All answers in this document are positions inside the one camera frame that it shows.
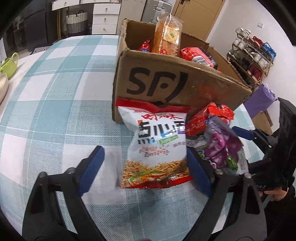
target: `woven basket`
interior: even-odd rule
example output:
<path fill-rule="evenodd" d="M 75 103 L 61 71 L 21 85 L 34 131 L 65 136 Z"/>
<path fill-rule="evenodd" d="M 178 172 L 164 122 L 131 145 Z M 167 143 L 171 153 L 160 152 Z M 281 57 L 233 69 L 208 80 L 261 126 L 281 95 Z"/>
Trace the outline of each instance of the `woven basket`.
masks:
<path fill-rule="evenodd" d="M 87 12 L 79 12 L 78 14 L 66 16 L 67 32 L 69 34 L 80 33 L 87 29 Z"/>

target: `tablecloth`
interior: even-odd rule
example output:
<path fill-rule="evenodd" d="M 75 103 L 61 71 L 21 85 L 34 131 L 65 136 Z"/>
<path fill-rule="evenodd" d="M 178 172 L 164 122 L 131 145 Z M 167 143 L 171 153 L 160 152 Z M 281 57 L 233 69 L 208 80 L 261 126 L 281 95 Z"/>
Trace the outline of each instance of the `tablecloth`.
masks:
<path fill-rule="evenodd" d="M 96 145 L 105 161 L 82 200 L 109 240 L 182 240 L 208 197 L 191 182 L 167 189 L 120 189 L 120 173 L 132 133 L 112 121 L 111 103 L 118 36 L 77 36 L 55 43 L 6 97 L 0 123 L 0 205 L 21 233 L 26 204 L 37 175 L 75 167 Z M 241 105 L 232 125 L 252 129 Z M 262 152 L 243 140 L 249 161 Z M 59 204 L 69 230 L 75 231 L 62 193 Z M 215 230 L 222 228 L 228 194 Z"/>

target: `green cup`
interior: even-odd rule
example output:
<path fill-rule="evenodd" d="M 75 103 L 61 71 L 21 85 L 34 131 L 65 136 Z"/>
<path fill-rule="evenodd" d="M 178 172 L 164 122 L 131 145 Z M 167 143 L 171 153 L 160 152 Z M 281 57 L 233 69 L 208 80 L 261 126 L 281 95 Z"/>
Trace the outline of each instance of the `green cup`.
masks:
<path fill-rule="evenodd" d="M 18 54 L 14 53 L 11 58 L 7 59 L 0 67 L 0 71 L 2 74 L 6 74 L 7 78 L 10 79 L 17 70 L 17 61 Z"/>

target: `screw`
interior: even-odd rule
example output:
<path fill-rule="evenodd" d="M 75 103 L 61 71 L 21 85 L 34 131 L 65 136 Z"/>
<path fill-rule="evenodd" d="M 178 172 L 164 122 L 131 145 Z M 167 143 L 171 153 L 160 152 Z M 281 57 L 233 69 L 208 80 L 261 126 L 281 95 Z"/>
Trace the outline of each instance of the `screw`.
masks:
<path fill-rule="evenodd" d="M 45 176 L 46 176 L 46 172 L 39 173 L 39 177 L 45 177 Z"/>
<path fill-rule="evenodd" d="M 74 173 L 75 171 L 76 171 L 75 167 L 70 167 L 70 168 L 67 169 L 66 173 L 68 173 L 68 174 L 72 174 L 72 173 Z"/>
<path fill-rule="evenodd" d="M 246 178 L 248 178 L 248 179 L 252 178 L 252 175 L 251 175 L 250 173 L 248 173 L 248 172 L 245 173 L 244 176 L 245 176 Z"/>
<path fill-rule="evenodd" d="M 215 172 L 218 174 L 218 175 L 223 175 L 223 171 L 221 169 L 216 169 Z"/>

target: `suitcase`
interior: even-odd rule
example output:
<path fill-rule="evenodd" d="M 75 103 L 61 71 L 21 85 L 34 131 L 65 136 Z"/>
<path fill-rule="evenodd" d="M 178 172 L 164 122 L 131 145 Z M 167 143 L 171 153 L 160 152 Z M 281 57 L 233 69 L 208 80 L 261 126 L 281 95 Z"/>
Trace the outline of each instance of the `suitcase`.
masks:
<path fill-rule="evenodd" d="M 156 24 L 158 22 L 157 16 L 162 9 L 164 9 L 165 12 L 170 13 L 172 10 L 172 5 L 169 2 L 163 0 L 147 0 L 141 22 Z"/>

